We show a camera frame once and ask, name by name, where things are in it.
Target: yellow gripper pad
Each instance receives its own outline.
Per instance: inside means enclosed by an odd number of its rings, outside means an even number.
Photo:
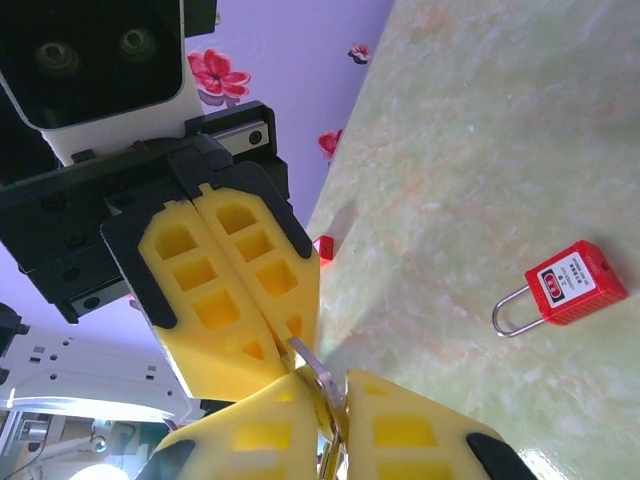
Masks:
[[[275,194],[202,183],[188,199],[169,189],[102,234],[185,391],[236,402],[286,374],[287,339],[313,349],[320,261],[259,167],[224,172]]]
[[[318,425],[295,373],[167,436],[142,480],[316,480]]]
[[[308,385],[290,373],[169,434],[138,480],[318,478]],[[536,480],[491,428],[371,373],[347,373],[346,408],[348,480]]]

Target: metal shackle in gripper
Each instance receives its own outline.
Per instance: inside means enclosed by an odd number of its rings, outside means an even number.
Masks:
[[[586,240],[571,245],[524,274],[527,285],[493,308],[493,328],[501,337],[521,335],[542,323],[565,326],[628,294],[600,249]],[[504,330],[498,313],[505,303],[531,291],[540,318],[514,330]]]

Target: small red object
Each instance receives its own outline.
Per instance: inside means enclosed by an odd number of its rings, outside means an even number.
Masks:
[[[527,286],[494,308],[493,325],[501,336],[512,337],[548,322],[565,326],[627,297],[627,291],[598,247],[581,240],[525,273]],[[497,325],[500,307],[530,289],[541,320],[512,332]]]
[[[333,238],[322,235],[315,242],[313,246],[316,247],[318,254],[320,254],[320,266],[324,266],[333,260]]]

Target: black cable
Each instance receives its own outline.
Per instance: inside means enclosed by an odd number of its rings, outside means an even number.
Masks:
[[[38,454],[35,457],[33,457],[31,460],[29,460],[27,463],[25,463],[23,466],[21,466],[19,469],[14,470],[9,475],[4,477],[2,480],[9,480],[11,477],[15,477],[18,473],[22,472],[23,470],[26,470],[31,465],[36,463],[36,461],[38,461],[38,459],[40,458],[40,455],[42,455],[42,452],[44,452],[44,447],[47,446],[47,440],[49,439],[49,431],[51,430],[51,420],[52,419],[53,419],[53,416],[50,416],[49,417],[49,424],[47,425],[47,433],[44,435],[44,439],[42,440],[42,446],[40,447],[40,451],[38,452]]]

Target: table surface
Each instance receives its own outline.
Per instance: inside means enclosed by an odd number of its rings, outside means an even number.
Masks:
[[[339,247],[334,373],[491,425],[543,480],[638,478],[639,19],[636,0],[397,2],[309,226]],[[495,303],[580,239],[630,298],[496,336]]]

